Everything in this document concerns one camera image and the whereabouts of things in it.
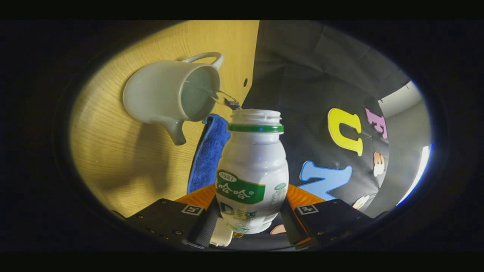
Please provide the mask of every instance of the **blue towel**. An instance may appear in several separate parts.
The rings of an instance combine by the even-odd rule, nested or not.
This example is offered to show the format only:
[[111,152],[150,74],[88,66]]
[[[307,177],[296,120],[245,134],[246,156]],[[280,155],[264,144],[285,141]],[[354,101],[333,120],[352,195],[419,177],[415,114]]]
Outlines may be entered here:
[[228,122],[223,117],[210,114],[203,123],[205,128],[193,157],[187,194],[215,183],[218,161],[222,157],[225,143],[230,138],[230,133],[227,131]]

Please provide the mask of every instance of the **bottle opening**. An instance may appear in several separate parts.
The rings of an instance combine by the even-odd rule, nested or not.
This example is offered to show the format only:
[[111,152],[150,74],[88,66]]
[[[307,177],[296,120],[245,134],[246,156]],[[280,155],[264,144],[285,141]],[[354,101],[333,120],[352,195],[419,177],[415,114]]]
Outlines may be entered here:
[[265,109],[237,109],[230,116],[232,122],[228,131],[237,132],[284,132],[284,126],[279,122],[281,113]]

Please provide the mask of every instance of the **pitcher handle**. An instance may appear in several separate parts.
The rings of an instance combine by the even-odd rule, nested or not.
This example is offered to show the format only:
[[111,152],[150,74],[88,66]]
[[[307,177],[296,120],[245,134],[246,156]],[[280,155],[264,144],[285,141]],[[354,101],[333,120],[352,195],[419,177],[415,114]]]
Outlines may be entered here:
[[203,58],[210,58],[210,57],[216,57],[215,61],[211,63],[212,66],[215,66],[215,68],[220,69],[220,66],[222,66],[222,63],[224,62],[224,55],[222,55],[219,52],[207,52],[207,53],[202,53],[193,57],[189,57],[186,60],[182,60],[183,62],[194,62],[196,60],[200,60]]

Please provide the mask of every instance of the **wood grain surface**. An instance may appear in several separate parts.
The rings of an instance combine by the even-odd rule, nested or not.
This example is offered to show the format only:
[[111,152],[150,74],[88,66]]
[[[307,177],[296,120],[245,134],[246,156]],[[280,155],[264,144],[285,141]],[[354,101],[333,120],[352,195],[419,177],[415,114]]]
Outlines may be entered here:
[[[221,52],[225,56],[221,90],[242,103],[252,85],[258,25],[258,21],[183,22],[125,49],[87,82],[71,114],[71,150],[80,176],[108,209],[128,217],[157,199],[185,195],[204,127],[201,122],[185,122],[187,143],[175,146],[160,124],[133,119],[122,104],[129,77],[156,61]],[[213,113],[230,120],[228,107],[216,104]]]

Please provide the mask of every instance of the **green bottle cap ring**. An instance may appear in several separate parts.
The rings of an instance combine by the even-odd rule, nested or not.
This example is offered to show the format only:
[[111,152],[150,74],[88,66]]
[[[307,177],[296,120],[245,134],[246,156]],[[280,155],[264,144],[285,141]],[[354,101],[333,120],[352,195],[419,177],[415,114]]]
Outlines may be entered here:
[[229,124],[227,130],[237,132],[284,132],[284,126]]

